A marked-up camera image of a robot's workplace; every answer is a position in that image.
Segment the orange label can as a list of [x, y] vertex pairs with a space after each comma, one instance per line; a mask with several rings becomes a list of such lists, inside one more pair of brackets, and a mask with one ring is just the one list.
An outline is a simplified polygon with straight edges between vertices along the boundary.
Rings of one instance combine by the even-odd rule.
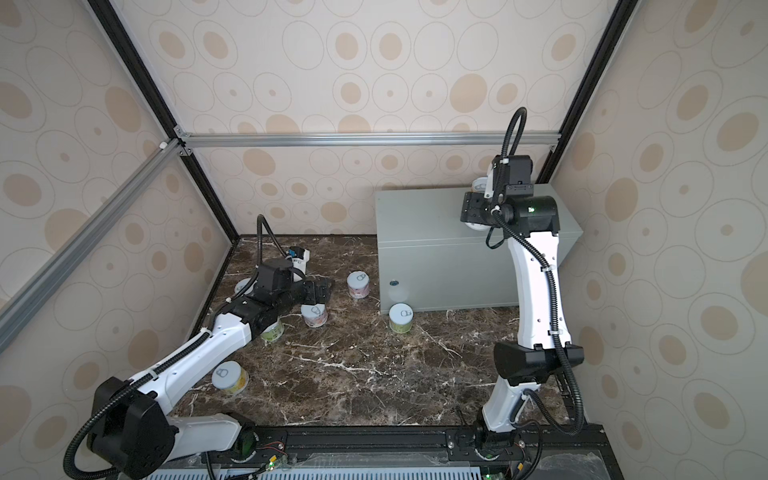
[[476, 178], [471, 185], [471, 191], [473, 193], [484, 194], [487, 188], [488, 178], [486, 176]]

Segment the red label can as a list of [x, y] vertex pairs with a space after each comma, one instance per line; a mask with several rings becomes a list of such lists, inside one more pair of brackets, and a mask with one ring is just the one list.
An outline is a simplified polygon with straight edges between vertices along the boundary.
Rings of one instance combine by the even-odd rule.
[[322, 327], [328, 320], [328, 312], [324, 304], [302, 305], [300, 311], [309, 328]]

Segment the yellow green label can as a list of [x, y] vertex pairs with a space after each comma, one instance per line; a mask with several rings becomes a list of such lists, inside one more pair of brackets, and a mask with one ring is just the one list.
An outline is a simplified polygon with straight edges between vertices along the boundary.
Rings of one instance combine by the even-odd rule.
[[212, 384], [229, 395], [242, 392], [249, 382], [248, 372], [236, 361], [226, 361], [212, 371]]

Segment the white pink label can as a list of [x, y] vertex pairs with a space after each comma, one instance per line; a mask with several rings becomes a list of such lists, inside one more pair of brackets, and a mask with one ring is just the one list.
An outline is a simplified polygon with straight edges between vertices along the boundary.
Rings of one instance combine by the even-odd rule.
[[472, 223], [472, 222], [465, 222], [464, 223], [468, 228], [475, 230], [475, 231], [488, 231], [491, 226], [479, 224], [479, 223]]

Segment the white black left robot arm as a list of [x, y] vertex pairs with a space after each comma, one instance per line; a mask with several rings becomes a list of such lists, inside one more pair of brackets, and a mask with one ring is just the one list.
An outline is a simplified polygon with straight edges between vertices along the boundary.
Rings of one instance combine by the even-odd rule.
[[178, 419], [170, 415], [175, 405], [294, 307], [327, 303], [333, 285], [330, 278], [306, 276], [289, 258], [259, 264], [248, 283], [219, 307], [211, 327], [131, 378], [111, 377], [97, 388], [91, 417], [64, 453], [64, 474], [142, 479], [168, 461], [232, 449], [247, 419], [235, 414]]

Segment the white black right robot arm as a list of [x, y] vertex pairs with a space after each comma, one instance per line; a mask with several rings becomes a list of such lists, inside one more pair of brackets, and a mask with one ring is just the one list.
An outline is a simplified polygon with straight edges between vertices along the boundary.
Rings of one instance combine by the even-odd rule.
[[[498, 374], [489, 400], [479, 414], [486, 434], [510, 433], [527, 402], [532, 402], [553, 429], [568, 436], [585, 426], [584, 402], [573, 368], [585, 354], [572, 342], [561, 306], [557, 256], [559, 216], [549, 196], [512, 196], [469, 192], [460, 219], [503, 233], [515, 268], [519, 300], [516, 339], [498, 342], [493, 358]], [[552, 376], [561, 376], [575, 416], [570, 424], [557, 422], [538, 394]]]

